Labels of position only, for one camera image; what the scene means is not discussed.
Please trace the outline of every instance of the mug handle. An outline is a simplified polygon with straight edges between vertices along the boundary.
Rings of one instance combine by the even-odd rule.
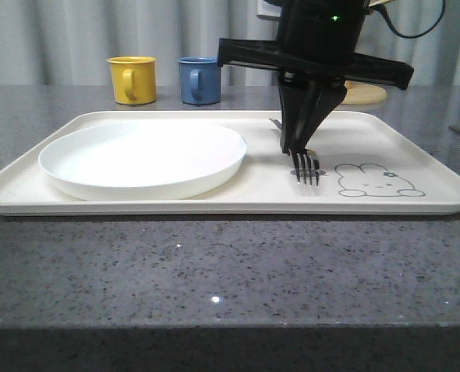
[[[200,99],[200,70],[198,68],[190,71],[190,89],[192,96]]]
[[[135,101],[137,97],[135,97],[135,94],[133,93],[133,70],[131,68],[127,68],[123,71],[123,85],[124,92],[128,98]]]

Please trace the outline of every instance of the gray speckled countertop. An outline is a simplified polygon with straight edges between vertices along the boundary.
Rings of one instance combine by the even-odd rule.
[[[383,104],[340,109],[378,116],[460,174],[460,135],[448,129],[449,125],[460,125],[460,88],[412,87],[405,92],[389,88],[388,92],[389,100]],[[279,109],[278,92],[265,87],[225,88],[221,103],[195,107],[179,101],[176,87],[159,88],[157,102],[129,107],[115,104],[109,87],[0,87],[0,169],[86,112],[191,109]],[[336,334],[351,327],[381,333]],[[217,334],[221,329],[244,332],[248,328],[264,334],[257,330],[245,335],[226,334],[227,338]],[[288,346],[278,346],[282,336],[270,334],[276,328],[283,332],[313,329],[324,332],[315,335],[328,341],[322,346],[314,344],[316,349],[311,345],[306,351],[300,347],[289,350],[286,348],[296,343],[305,345],[303,340],[310,338],[300,333],[289,339]],[[409,343],[406,338],[411,329],[422,328],[424,333],[408,336]],[[0,370],[14,370],[16,365],[19,370],[35,370],[32,365],[47,370],[44,366],[51,363],[49,355],[62,359],[61,366],[69,368],[141,370],[131,361],[141,360],[132,351],[132,344],[138,348],[139,339],[145,337],[138,330],[154,329],[193,330],[188,336],[184,334],[183,342],[176,336],[182,346],[175,364],[162,362],[161,357],[174,352],[169,345],[176,343],[175,336],[170,334],[160,341],[158,334],[153,335],[156,345],[168,349],[161,347],[164,351],[156,352],[159,363],[164,363],[158,365],[164,365],[164,370],[217,365],[233,370],[228,367],[230,360],[231,365],[238,366],[235,370],[254,370],[241,361],[234,364],[233,357],[228,359],[228,353],[243,357],[243,351],[238,351],[240,343],[260,345],[261,353],[256,346],[251,359],[255,368],[263,370],[285,370],[269,356],[275,348],[288,350],[287,355],[293,354],[290,358],[302,361],[297,365],[303,369],[294,370],[313,366],[306,363],[311,350],[327,355],[315,364],[325,368],[344,366],[339,360],[345,365],[365,360],[353,370],[370,370],[369,366],[389,370],[384,368],[387,365],[412,370],[411,366],[429,366],[415,360],[435,355],[440,359],[430,366],[433,370],[454,365],[460,348],[447,356],[438,350],[460,345],[460,213],[432,217],[0,216]],[[383,333],[387,329],[393,333]],[[440,335],[435,329],[449,329],[453,336],[443,336],[444,344],[428,343]],[[31,333],[35,330],[44,334]],[[66,336],[45,333],[48,330]],[[70,330],[77,333],[66,333]],[[128,343],[124,334],[100,333],[119,330],[128,332]],[[339,346],[340,340],[348,337],[363,340],[371,351],[362,351],[354,341],[359,353],[355,355],[345,351],[353,350],[348,344],[330,349],[325,346]],[[84,339],[91,351],[86,355],[72,351],[74,341]],[[111,349],[128,350],[127,355],[118,356],[119,360],[124,357],[118,363],[130,369],[99,362],[100,355],[106,353],[100,346],[104,339],[109,342],[110,353]],[[264,339],[273,339],[275,344],[265,348]],[[430,346],[412,356],[412,364],[408,360],[396,364],[392,359],[384,360],[379,356],[382,351],[373,346],[388,345],[395,339],[399,348],[389,348],[393,355],[407,353],[410,347],[415,350],[422,343]],[[193,354],[188,356],[197,353],[195,349],[187,351],[192,343],[200,355],[207,355],[200,351],[204,347],[212,347],[220,358],[214,357],[213,364],[200,364],[203,358],[199,357],[197,364],[191,359]],[[222,347],[219,343],[224,343],[226,352],[218,352]],[[45,344],[55,348],[48,346],[32,354],[35,345],[40,350]],[[25,357],[12,365],[4,357],[4,349]],[[273,368],[267,365],[270,361]],[[285,358],[283,363],[289,365],[291,361]]]

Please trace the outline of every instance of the cartoon rabbit drawing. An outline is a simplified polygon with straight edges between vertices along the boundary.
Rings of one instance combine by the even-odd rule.
[[[379,164],[339,164],[335,171],[340,176],[338,184],[342,190],[339,194],[343,196],[425,196],[408,180]]]

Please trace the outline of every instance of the black cable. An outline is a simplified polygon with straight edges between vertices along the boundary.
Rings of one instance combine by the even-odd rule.
[[[371,7],[371,9],[379,12],[379,14],[382,15],[383,19],[385,20],[385,22],[388,25],[388,27],[390,28],[390,30],[392,30],[392,32],[395,33],[397,36],[403,37],[404,39],[417,39],[418,37],[422,37],[422,36],[426,35],[427,33],[429,33],[430,31],[432,31],[438,25],[438,23],[440,23],[441,19],[444,17],[444,13],[445,13],[445,6],[446,6],[445,3],[446,3],[445,0],[441,0],[441,12],[440,12],[440,15],[438,16],[437,22],[435,22],[432,27],[430,27],[429,29],[427,29],[423,33],[418,33],[417,35],[404,35],[404,34],[400,33],[395,28],[395,26],[393,25],[392,20],[390,19],[390,16],[388,14],[388,11],[386,10],[386,7],[383,4],[374,5],[374,6]]]

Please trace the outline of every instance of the white curtain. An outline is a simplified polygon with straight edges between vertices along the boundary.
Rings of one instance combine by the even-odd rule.
[[[176,85],[183,56],[216,56],[218,39],[272,40],[277,23],[256,16],[257,0],[0,0],[0,84],[110,84],[108,57],[157,58],[157,84]],[[441,0],[387,5],[403,33],[431,25]],[[402,60],[411,84],[460,85],[460,0],[448,1],[435,31],[393,35],[378,14],[366,19],[358,51]],[[269,85],[268,71],[225,67],[225,85]]]

